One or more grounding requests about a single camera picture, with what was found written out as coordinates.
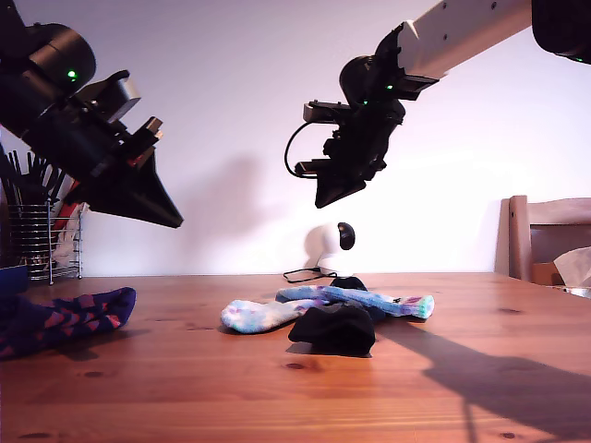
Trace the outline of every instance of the blue object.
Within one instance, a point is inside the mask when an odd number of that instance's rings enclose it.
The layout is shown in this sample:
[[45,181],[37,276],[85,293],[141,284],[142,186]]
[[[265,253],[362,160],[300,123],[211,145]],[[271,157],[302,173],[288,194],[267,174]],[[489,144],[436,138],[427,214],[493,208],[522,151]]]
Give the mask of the blue object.
[[373,306],[394,317],[414,316],[427,319],[433,314],[435,300],[432,295],[422,297],[399,297],[359,291],[358,289],[343,289],[336,286],[296,286],[280,289],[275,296],[278,302],[285,300],[317,299],[329,302],[355,301],[362,306]]
[[27,265],[0,269],[0,296],[24,293],[29,289]]
[[119,329],[127,323],[135,303],[132,288],[56,298],[40,305],[22,295],[0,297],[0,361]]

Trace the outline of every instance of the tie-dye sock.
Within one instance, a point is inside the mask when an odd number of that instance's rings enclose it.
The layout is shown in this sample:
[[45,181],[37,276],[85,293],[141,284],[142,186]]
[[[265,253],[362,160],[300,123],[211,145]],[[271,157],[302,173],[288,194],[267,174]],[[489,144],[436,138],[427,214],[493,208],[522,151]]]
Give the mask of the tie-dye sock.
[[295,300],[266,305],[234,300],[222,311],[222,323],[243,334],[256,334],[304,315],[309,307],[326,305],[324,300]]
[[335,286],[312,285],[281,289],[275,299],[277,301],[301,299],[318,299],[328,302],[355,301],[363,306],[377,307],[394,317],[429,318],[435,308],[435,300],[432,295],[394,298],[389,295],[359,291],[357,289],[343,289]]

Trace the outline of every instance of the wooden table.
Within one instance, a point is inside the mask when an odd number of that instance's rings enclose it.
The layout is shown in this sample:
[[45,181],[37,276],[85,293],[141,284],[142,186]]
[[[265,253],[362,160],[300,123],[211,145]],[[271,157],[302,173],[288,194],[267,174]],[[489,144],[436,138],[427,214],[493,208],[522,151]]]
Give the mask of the wooden table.
[[138,290],[124,329],[2,364],[2,441],[591,441],[591,300],[495,274],[361,276],[435,296],[376,326],[370,358],[309,354],[291,326],[220,327],[278,276],[84,279],[34,300]]

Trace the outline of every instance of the utensil holder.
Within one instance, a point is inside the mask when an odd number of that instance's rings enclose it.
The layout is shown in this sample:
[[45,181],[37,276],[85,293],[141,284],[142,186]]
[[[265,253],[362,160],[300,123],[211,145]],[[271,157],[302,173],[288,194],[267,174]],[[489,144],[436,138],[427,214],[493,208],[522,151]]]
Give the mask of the utensil holder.
[[[82,210],[72,217],[52,216],[53,205],[8,205],[10,246],[19,265],[27,265],[29,279],[49,281],[76,275],[82,278]],[[63,221],[64,229],[54,230]]]

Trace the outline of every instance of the black cable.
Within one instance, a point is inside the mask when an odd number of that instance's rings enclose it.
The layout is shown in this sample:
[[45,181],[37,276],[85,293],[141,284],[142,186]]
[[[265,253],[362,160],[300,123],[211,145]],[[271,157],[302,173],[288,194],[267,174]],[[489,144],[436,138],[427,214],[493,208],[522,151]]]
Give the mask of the black cable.
[[[295,274],[296,272],[303,272],[305,270],[309,270],[311,272],[320,272],[320,275],[317,275],[315,277],[311,277],[308,279],[302,279],[302,280],[289,280],[289,277],[287,277],[290,274]],[[317,279],[321,279],[323,277],[336,277],[336,272],[329,272],[328,274],[323,274],[320,271],[320,266],[316,267],[316,268],[303,268],[303,269],[296,269],[296,270],[290,270],[288,272],[284,272],[283,276],[285,277],[285,279],[287,280],[288,283],[302,283],[304,281],[312,281],[312,280],[317,280]]]
[[299,134],[299,132],[304,129],[306,126],[311,125],[314,122],[305,122],[302,126],[300,126],[298,129],[295,130],[295,133],[292,134],[292,136],[289,138],[289,141],[287,142],[287,146],[285,147],[285,154],[283,155],[283,161],[285,163],[285,168],[287,169],[287,171],[293,175],[294,177],[297,178],[310,178],[310,179],[316,179],[317,176],[316,175],[303,175],[303,174],[298,174],[296,171],[293,171],[292,168],[289,167],[289,162],[287,161],[287,154],[289,153],[289,147],[292,145],[292,142],[294,141],[294,138],[296,138],[297,134]]

